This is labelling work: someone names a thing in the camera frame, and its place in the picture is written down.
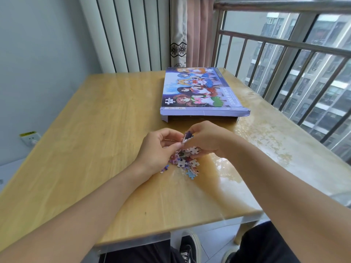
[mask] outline black sneaker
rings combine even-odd
[[[232,258],[235,256],[235,253],[239,250],[239,246],[233,247],[229,249],[227,252],[225,252],[221,263],[229,263]]]
[[[201,244],[198,236],[190,231],[185,231],[180,244],[180,254],[186,263],[201,262]]]

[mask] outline forearm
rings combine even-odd
[[[130,165],[98,189],[0,253],[0,262],[80,262],[140,185]]]
[[[223,152],[301,262],[350,256],[351,211],[306,184],[243,138]]]

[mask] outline electrical outlet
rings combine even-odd
[[[27,146],[35,146],[35,144],[40,140],[41,136],[35,132],[27,132],[20,134],[20,138]]]

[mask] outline pile of puzzle pieces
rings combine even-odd
[[[193,135],[191,132],[186,132],[183,138],[183,143],[191,139]],[[179,168],[182,168],[186,171],[187,176],[194,180],[194,178],[198,175],[199,171],[196,169],[196,166],[200,165],[196,159],[192,159],[190,155],[198,154],[200,152],[200,148],[191,147],[186,150],[180,150],[172,155],[169,159],[169,162],[177,165]],[[161,173],[166,171],[169,168],[167,165],[165,168],[161,170]]]

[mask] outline white radiator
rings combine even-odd
[[[80,0],[104,73],[170,66],[169,0]]]

